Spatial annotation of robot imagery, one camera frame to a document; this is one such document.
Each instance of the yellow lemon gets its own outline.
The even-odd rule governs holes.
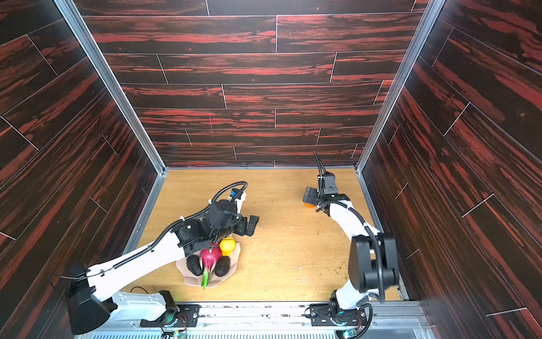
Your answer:
[[[235,239],[231,236],[227,236],[222,239],[220,242],[220,249],[222,250],[222,255],[230,255],[235,249]]]

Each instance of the black cable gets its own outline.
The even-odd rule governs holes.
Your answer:
[[[229,184],[228,186],[224,187],[223,189],[221,189],[220,191],[217,192],[217,194],[215,194],[214,197],[212,197],[211,199],[211,203],[215,202],[224,192],[226,192],[227,190],[235,187],[235,186],[239,186],[239,185],[243,185],[243,188],[239,191],[239,193],[243,194],[245,188],[247,188],[248,186],[248,183],[246,181],[238,181],[238,182],[234,182],[233,184]],[[156,245],[158,245],[158,243],[162,240],[163,237],[166,236],[166,234],[171,231],[175,226],[178,226],[180,225],[182,222],[184,222],[185,220],[190,220],[190,219],[194,219],[194,218],[198,218],[200,217],[202,214],[204,214],[205,212],[207,212],[210,208],[211,204],[207,205],[204,209],[202,209],[201,211],[197,212],[197,213],[194,213],[190,216],[188,216],[187,218],[185,218],[184,220],[176,220],[174,221],[173,223],[171,223],[169,226],[167,226],[163,231],[162,233],[160,233],[160,235],[156,238],[155,241],[152,242],[152,244],[150,244],[147,248],[145,248],[144,250],[142,251],[139,251],[138,253],[132,255],[131,257],[128,257],[118,263],[116,263],[115,265],[113,265],[112,268],[119,268],[120,266],[123,266],[124,264],[126,263],[129,263],[130,261],[136,259],[136,258],[139,258],[140,256],[142,256],[143,254],[147,253],[147,252],[150,252],[151,250],[153,250]]]
[[[352,212],[356,217],[358,217],[362,225],[365,223],[365,219],[363,219],[363,217],[358,211],[353,208],[349,208],[348,210]],[[384,303],[386,301],[386,295],[384,290],[384,269],[382,268],[382,253],[380,251],[378,240],[376,239],[376,236],[373,234],[369,226],[365,225],[364,228],[369,235],[369,238],[371,238],[371,242],[373,243],[373,247],[375,248],[376,269],[378,278],[378,300],[381,303]]]
[[[320,176],[322,176],[322,174],[324,174],[322,172],[322,168],[320,167],[320,162],[318,161],[318,154],[316,152],[313,152],[314,153],[314,157],[316,158],[316,165],[318,166],[318,173],[320,174]]]
[[[147,290],[145,290],[145,289],[144,289],[143,287],[141,287],[141,286],[134,286],[134,287],[132,287],[132,289],[130,290],[130,293],[132,293],[132,291],[133,291],[134,289],[142,289],[142,290],[145,291],[146,294],[148,294]]]

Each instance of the wood grain wall panel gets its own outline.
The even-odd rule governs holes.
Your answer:
[[[425,237],[433,241],[426,246],[420,242],[418,245],[423,251],[431,253],[432,260],[440,255],[441,262],[435,261],[433,269],[442,271],[435,272],[435,278],[442,284],[443,293],[450,303],[460,309],[476,310],[482,316],[522,307],[521,301],[454,211],[440,185],[426,168],[425,159],[410,144],[402,127],[390,147],[421,211],[433,226],[427,234],[420,234],[417,238]]]
[[[405,88],[443,135],[469,103],[421,58],[414,64]]]
[[[146,129],[198,129],[211,128],[211,112],[215,110],[168,110],[161,108],[134,108]]]
[[[440,134],[406,89],[395,115],[402,130],[444,189],[458,215],[468,212],[492,192]]]
[[[277,52],[406,49],[421,13],[279,16]]]
[[[524,306],[542,321],[542,247],[522,224],[492,196],[464,218]]]
[[[371,126],[375,124],[381,106],[277,108],[276,127],[320,128]]]
[[[352,159],[322,159],[324,166],[354,166],[357,160]],[[275,160],[275,167],[305,166],[316,167],[314,160]]]
[[[107,92],[99,94],[56,139],[33,157],[0,190],[0,231],[14,237],[43,207],[111,122],[116,107]]]
[[[434,68],[461,94],[537,157],[542,126],[542,75],[457,29]]]
[[[88,201],[101,179],[102,167],[112,157],[115,157],[113,149],[101,138],[0,260],[1,325],[6,323],[52,255],[54,246],[51,244],[61,241]]]
[[[380,82],[224,85],[229,108],[290,108],[372,105]]]
[[[210,15],[348,14],[407,12],[412,0],[207,0]]]
[[[393,79],[405,50],[339,52],[331,81],[377,81]]]
[[[274,53],[275,16],[86,16],[103,53]]]
[[[420,300],[422,297],[420,293],[418,292],[418,289],[416,289],[416,284],[414,282],[415,280],[413,278],[413,275],[408,269],[405,259],[403,258],[402,255],[397,256],[397,262],[399,266],[399,274],[401,275],[401,278],[403,278],[404,287],[405,287],[403,289],[399,287],[399,290],[402,292],[406,292],[410,300]],[[426,313],[425,317],[427,318],[429,323],[432,324],[431,317],[427,315],[427,310],[424,309],[424,312]]]
[[[170,84],[280,84],[329,82],[335,53],[182,54],[159,57]]]
[[[18,1],[11,0],[12,5]],[[0,115],[56,77],[27,35],[0,46]]]
[[[0,11],[0,44],[62,19],[62,14],[50,0],[6,0]]]
[[[96,97],[104,83],[88,58],[58,76],[4,118],[36,147],[44,147]]]
[[[0,118],[0,188],[37,150],[17,133],[4,119]]]
[[[161,110],[157,108],[135,108],[145,128],[172,129],[262,129],[275,127],[273,109],[224,109],[224,110]]]
[[[148,197],[151,193],[152,187],[154,186],[154,182],[156,181],[156,177],[158,176],[158,173],[156,173],[156,169],[154,168],[153,164],[150,161],[147,161],[143,168],[144,168],[143,173],[145,175],[140,180],[140,185],[141,185],[141,189]]]
[[[94,238],[86,247],[81,259],[84,264],[91,266],[112,259],[109,257],[109,253],[121,229],[130,227],[133,229],[135,226],[135,223],[131,225],[127,222],[129,220],[128,215],[136,205],[142,183],[145,182],[147,176],[153,176],[156,173],[153,171],[154,173],[149,174],[145,171],[147,162],[146,155],[142,155],[137,161],[128,180],[117,195],[113,206],[107,212]]]
[[[413,12],[423,12],[429,4],[429,0],[415,0],[414,5],[412,6]]]
[[[133,107],[225,108],[220,85],[121,84]]]
[[[213,129],[188,131],[188,136],[194,146],[316,145],[319,140],[318,132],[319,129]]]
[[[28,34],[57,74],[62,74],[86,57],[64,19]]]
[[[56,307],[51,312],[51,316],[43,330],[39,334],[38,339],[72,339],[73,334],[70,331],[70,323],[68,317],[68,308],[66,303],[59,301]]]
[[[425,62],[433,65],[442,50],[442,47],[446,41],[448,41],[448,36],[452,29],[454,29],[452,25],[445,22],[440,17],[437,18],[437,21],[435,21],[427,40],[423,44],[422,51],[420,52],[420,57],[425,60]]]
[[[118,258],[122,255],[124,249],[126,248],[126,245],[128,244],[130,236],[132,235],[134,227],[136,226],[139,216],[143,211],[143,207],[145,206],[145,202],[147,201],[147,195],[143,191],[143,188],[139,188],[137,196],[135,197],[136,198],[135,200],[133,200],[132,209],[130,209],[130,211],[125,216],[126,221],[124,222],[122,227],[117,228],[119,231],[117,236],[115,237],[115,241],[111,243],[111,248],[109,249],[107,260]]]
[[[365,148],[365,143],[358,143],[356,148],[354,148],[354,153],[352,154],[352,159],[356,162],[361,158],[363,149]]]
[[[156,54],[104,54],[119,82],[133,84],[166,84]]]
[[[187,130],[183,129],[146,129],[154,146],[192,146]]]
[[[395,198],[397,214],[393,216],[395,225],[392,229],[397,233],[396,239],[400,239],[400,245],[405,248],[403,253],[406,257],[420,248],[417,239],[431,228],[419,205],[412,187],[408,185]]]
[[[274,161],[172,161],[171,167],[273,167]]]
[[[472,105],[446,139],[542,244],[542,162]]]
[[[81,15],[207,15],[205,0],[75,0]]]
[[[0,335],[15,338],[38,338],[47,325],[49,316],[57,308],[57,293],[63,292],[67,285],[63,279],[54,274],[65,274],[65,269],[76,264],[92,240],[106,213],[87,197],[85,205],[73,220],[58,245],[52,246],[52,254],[45,260],[42,270],[37,275],[28,292],[20,300],[10,321],[2,329]]]
[[[538,3],[448,1],[442,18],[468,35],[542,72],[542,16]]]
[[[211,127],[217,129],[272,129],[275,111],[266,110],[209,110]]]
[[[509,339],[542,338],[542,328],[529,310],[518,310],[487,317],[488,321]]]
[[[168,146],[155,145],[162,160],[169,166],[176,161],[236,160],[232,146]]]
[[[0,259],[6,254],[11,245],[13,245],[13,239],[5,234],[0,234]]]
[[[365,143],[373,126],[320,129],[318,145]]]
[[[388,93],[390,92],[391,84],[393,83],[393,80],[384,80],[382,81],[382,84],[380,86],[380,89],[378,90],[378,94],[375,98],[375,102],[373,105],[381,105],[384,103],[384,100],[388,96]]]
[[[406,266],[416,279],[424,277],[424,284],[417,285],[420,292],[420,304],[428,320],[438,324],[439,328],[446,329],[442,339],[467,338],[461,332],[461,324],[454,318],[454,310],[447,303],[446,297],[440,289],[440,282],[433,276],[433,271],[426,261],[431,259],[430,253],[420,250],[406,260]],[[474,328],[470,332],[476,335],[479,332]]]
[[[405,187],[407,180],[402,174],[382,135],[378,137],[374,149],[376,152],[372,167],[374,170],[375,186],[379,189],[385,188],[386,191],[383,194],[386,197],[389,196],[389,198],[385,199],[386,204],[383,205],[383,208],[386,206],[393,208],[393,200],[401,192],[403,187]]]
[[[102,171],[106,174],[91,194],[94,201],[103,209],[108,211],[113,206],[143,153],[138,140],[133,138],[119,156],[111,158],[104,165]]]
[[[241,146],[235,148],[238,160],[298,160],[313,159],[318,152],[322,159],[348,159],[356,144],[305,146]]]
[[[395,115],[393,114],[393,112],[391,112],[386,123],[384,124],[384,127],[382,128],[382,136],[384,137],[384,139],[386,140],[388,144],[390,144],[398,128],[399,128],[399,123],[397,122],[397,119],[395,118]]]
[[[113,108],[111,114],[114,115],[114,118],[104,131],[103,136],[115,150],[115,153],[122,154],[124,148],[136,138],[136,135],[117,107]]]

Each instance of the robotic arm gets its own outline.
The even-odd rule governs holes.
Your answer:
[[[358,309],[371,307],[367,303],[370,297],[383,303],[385,290],[399,282],[396,243],[391,235],[383,234],[369,225],[354,209],[350,199],[345,194],[339,194],[335,176],[325,170],[316,152],[314,155],[319,169],[318,189],[307,187],[303,202],[317,206],[316,212],[324,211],[335,220],[350,238],[351,244],[349,280],[339,290],[333,291],[329,304],[312,308],[311,317],[346,325],[355,319]],[[371,252],[375,254],[375,259],[371,259]],[[313,321],[313,325],[322,323],[326,324]]]
[[[211,247],[231,233],[252,236],[260,218],[251,215],[247,219],[240,214],[247,186],[240,181],[224,187],[203,210],[181,217],[155,241],[135,251],[89,268],[72,267],[72,276],[65,277],[72,279],[67,296],[72,332],[90,332],[110,318],[142,319],[142,324],[147,321],[160,326],[172,324],[179,310],[168,291],[138,295],[119,290],[165,264]],[[230,200],[217,201],[228,190]]]

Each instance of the fruit bowl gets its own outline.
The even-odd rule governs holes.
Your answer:
[[[214,273],[211,274],[211,278],[209,279],[209,282],[207,283],[208,289],[212,289],[213,287],[217,286],[224,280],[228,279],[230,275],[234,274],[235,270],[237,269],[237,261],[239,260],[239,254],[241,253],[241,245],[238,242],[235,242],[235,244],[236,246],[235,246],[234,251],[229,255],[230,270],[228,271],[228,273],[226,273],[224,277],[217,277]],[[198,251],[194,254],[198,255],[199,257],[200,252],[201,251]],[[177,260],[177,262],[175,263],[175,266],[177,266],[179,271],[183,274],[184,283],[186,285],[201,287],[203,274],[199,277],[196,277],[192,272],[190,272],[190,270],[186,266],[186,258]]]

